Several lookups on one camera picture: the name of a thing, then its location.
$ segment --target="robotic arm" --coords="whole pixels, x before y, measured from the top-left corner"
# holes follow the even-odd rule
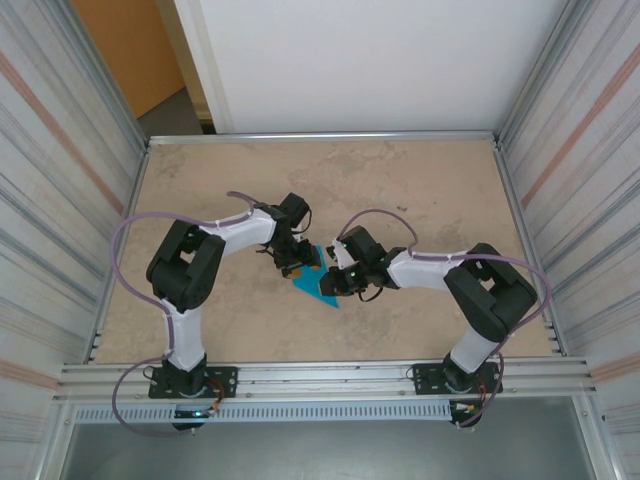
[[[299,267],[321,265],[317,249],[297,228],[309,205],[290,193],[277,206],[254,205],[248,218],[238,215],[198,226],[176,221],[147,269],[154,295],[169,310],[165,327],[172,355],[163,361],[167,390],[198,396],[205,383],[206,353],[200,339],[202,304],[208,298],[223,258],[262,245],[283,277]]]
[[[460,259],[468,254],[499,255],[488,244],[450,255],[410,253],[406,248],[387,252],[365,228],[357,226],[336,238],[327,252],[338,266],[329,268],[320,280],[323,295],[358,294],[362,300],[369,285],[379,288],[375,296],[384,288],[451,292],[469,321],[466,333],[442,364],[443,384],[454,393],[473,388],[487,358],[537,300],[533,287],[511,265]],[[487,289],[482,282],[493,285]]]

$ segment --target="wooden board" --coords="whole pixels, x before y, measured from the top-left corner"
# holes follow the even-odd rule
[[[156,146],[136,211],[224,218],[245,208],[225,196],[232,189],[269,203],[290,191],[303,196],[313,208],[309,237],[322,246],[356,212],[382,207],[414,225],[419,251],[453,252],[482,241],[523,256],[485,141]],[[122,270],[149,294],[144,273],[169,225],[140,221],[127,241]],[[410,240],[386,216],[368,215],[362,225],[387,248]],[[442,357],[466,328],[447,292],[389,290],[372,303],[341,299],[334,309],[281,278],[268,256],[246,249],[222,263],[202,336],[214,362],[390,360]],[[164,347],[157,309],[117,286],[97,361],[134,362]],[[504,351],[549,355],[542,322],[523,328]]]
[[[136,117],[184,87],[154,0],[73,0]]]

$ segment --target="blue cloth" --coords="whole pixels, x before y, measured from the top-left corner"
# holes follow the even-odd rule
[[[320,245],[316,245],[318,253],[320,254],[320,261],[322,266],[318,270],[313,270],[309,267],[301,267],[302,275],[293,279],[293,285],[296,288],[308,293],[312,297],[316,297],[318,300],[322,300],[324,303],[328,303],[332,307],[340,308],[338,305],[338,299],[336,297],[327,297],[320,293],[320,279],[327,273],[327,264],[324,261],[324,251]]]

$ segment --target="beige table surface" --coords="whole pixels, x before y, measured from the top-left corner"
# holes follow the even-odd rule
[[[327,246],[356,212],[382,207],[418,231],[418,251],[454,252],[488,242],[523,258],[488,142],[404,141],[155,146],[136,212],[168,210],[214,220],[245,209],[240,190],[268,203],[290,191],[313,209],[308,232]],[[141,220],[122,260],[130,282],[151,293],[144,274],[171,221]],[[410,235],[383,215],[362,218],[385,247]],[[373,303],[340,299],[334,309],[297,290],[253,249],[226,258],[205,304],[202,338],[213,362],[438,358],[467,322],[451,295],[388,290]],[[165,347],[159,311],[117,285],[97,353],[100,363],[134,362]],[[509,356],[550,355],[541,320],[505,346]]]

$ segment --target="perforated metal strip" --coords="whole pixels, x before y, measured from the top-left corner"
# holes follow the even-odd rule
[[[202,407],[181,405],[182,411]],[[176,405],[123,406],[119,410],[129,423],[217,423],[237,422],[322,422],[358,420],[451,420],[447,400],[407,400],[371,402],[290,402],[227,403],[211,418],[176,418]],[[115,423],[109,405],[84,405],[79,408],[76,423]]]

